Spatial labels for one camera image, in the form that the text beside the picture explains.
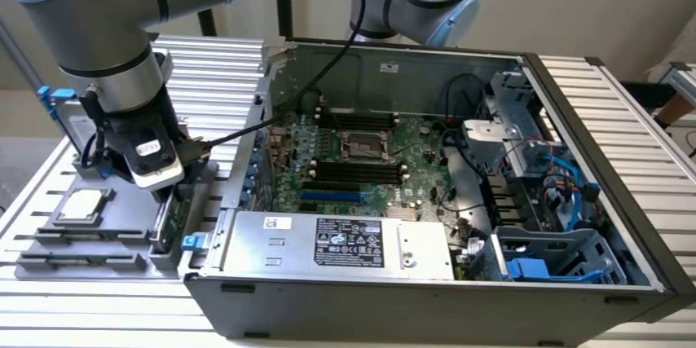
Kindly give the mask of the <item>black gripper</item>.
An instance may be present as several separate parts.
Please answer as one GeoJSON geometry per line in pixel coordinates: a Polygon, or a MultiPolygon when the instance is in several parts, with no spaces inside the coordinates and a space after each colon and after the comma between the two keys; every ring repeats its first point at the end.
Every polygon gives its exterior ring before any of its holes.
{"type": "Polygon", "coordinates": [[[179,119],[172,113],[109,116],[107,144],[115,154],[115,174],[133,184],[176,184],[185,178],[176,145],[179,119]]]}

